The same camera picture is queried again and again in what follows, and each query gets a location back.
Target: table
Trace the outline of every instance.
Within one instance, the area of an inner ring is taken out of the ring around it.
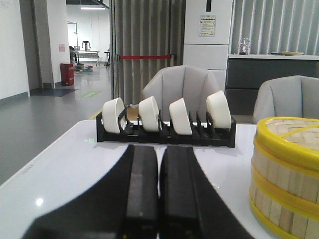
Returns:
[[[99,57],[99,51],[75,51],[75,53],[78,56],[78,60],[80,58],[92,58],[92,59],[97,59],[96,60],[96,66],[99,64],[100,65],[100,57]]]
[[[128,144],[96,142],[95,127],[95,120],[78,122],[0,186],[0,238],[20,238],[33,219],[85,192],[112,168]],[[273,239],[277,237],[249,208],[255,131],[255,125],[238,124],[235,148],[195,146],[194,152],[210,183],[247,231],[257,239]],[[152,145],[160,167],[166,146]]]

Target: dark gray cabinet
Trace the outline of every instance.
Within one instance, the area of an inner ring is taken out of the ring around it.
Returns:
[[[228,59],[226,97],[232,115],[252,115],[259,87],[264,81],[292,75],[319,78],[319,60],[283,58]]]

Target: bamboo steamer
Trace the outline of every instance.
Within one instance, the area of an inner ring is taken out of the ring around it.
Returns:
[[[258,122],[250,205],[283,239],[319,239],[319,119]]]

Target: small ceramic bowl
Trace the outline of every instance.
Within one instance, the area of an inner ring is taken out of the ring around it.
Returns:
[[[145,131],[159,131],[159,108],[154,96],[148,97],[147,99],[139,103],[139,114],[142,119],[142,124]]]
[[[215,128],[230,128],[231,116],[223,91],[218,91],[206,99],[207,111],[214,120]]]
[[[169,105],[169,114],[174,130],[180,135],[192,135],[184,99],[181,98]]]
[[[124,110],[124,104],[121,98],[116,98],[104,103],[102,108],[102,119],[105,130],[109,133],[120,133],[118,125],[119,114]],[[120,127],[125,129],[125,117],[120,120]]]

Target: chair backrest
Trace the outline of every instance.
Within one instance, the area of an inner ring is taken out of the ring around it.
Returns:
[[[209,70],[173,66],[159,70],[144,87],[142,97],[155,97],[164,121],[169,120],[169,105],[184,98],[193,121],[196,121],[198,112],[202,122],[206,122],[206,98],[217,91],[219,88],[215,76]]]
[[[319,79],[288,76],[265,81],[257,95],[254,123],[272,116],[319,119]]]

